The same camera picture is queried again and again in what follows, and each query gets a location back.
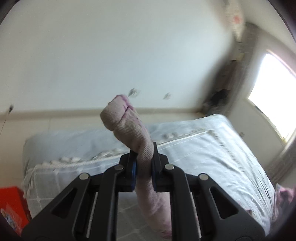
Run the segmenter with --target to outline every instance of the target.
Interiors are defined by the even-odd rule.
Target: white bedsheet
[[[274,205],[274,188],[250,149],[221,115],[192,121],[148,126],[160,153],[186,173],[209,174],[254,219],[269,232]],[[24,146],[24,188],[32,216],[45,207],[81,172],[104,172],[119,161],[128,149],[104,130],[59,131],[40,134]],[[75,163],[58,160],[78,157]],[[139,212],[135,193],[119,198],[118,239],[158,240]]]

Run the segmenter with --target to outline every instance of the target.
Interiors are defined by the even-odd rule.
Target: metal screw
[[[204,174],[204,173],[200,174],[200,180],[206,181],[208,179],[209,179],[209,176],[207,174]]]
[[[173,170],[175,166],[173,164],[165,164],[165,169],[167,170]]]
[[[88,179],[88,178],[89,178],[89,174],[86,173],[86,172],[81,173],[81,174],[79,175],[79,179],[80,179],[80,180],[86,180],[86,179]]]
[[[123,170],[124,169],[124,166],[121,165],[121,164],[118,164],[114,168],[115,168],[116,171],[120,171],[120,170]]]

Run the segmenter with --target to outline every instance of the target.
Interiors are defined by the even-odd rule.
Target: pink fabric
[[[280,185],[277,185],[276,204],[279,208],[282,207],[285,201],[287,201],[288,204],[290,204],[295,196],[296,196],[296,187],[291,189],[291,188],[284,188]]]
[[[147,223],[162,237],[170,238],[171,213],[169,193],[156,193],[151,178],[151,159],[154,146],[128,97],[117,95],[102,111],[101,119],[107,129],[128,148],[138,153],[136,194]]]

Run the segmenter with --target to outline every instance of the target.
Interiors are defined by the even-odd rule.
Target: white wall
[[[280,182],[285,188],[294,188],[296,186],[296,167]]]
[[[296,55],[276,38],[265,31],[260,31],[258,43],[254,49],[254,56],[247,73],[246,83],[241,89],[228,117],[235,130],[238,133],[243,132],[245,134],[243,140],[262,167],[266,167],[276,158],[285,145],[260,111],[247,101],[255,85],[261,62],[267,50],[271,50],[294,71],[296,70]]]
[[[0,25],[0,112],[102,108],[132,88],[136,107],[199,107],[232,46],[220,4],[21,0]]]
[[[248,22],[265,30],[296,53],[296,43],[285,23],[267,0],[238,0]]]

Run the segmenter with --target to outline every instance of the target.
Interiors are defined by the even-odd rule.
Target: window
[[[249,100],[286,141],[296,128],[296,78],[275,56],[266,54]]]

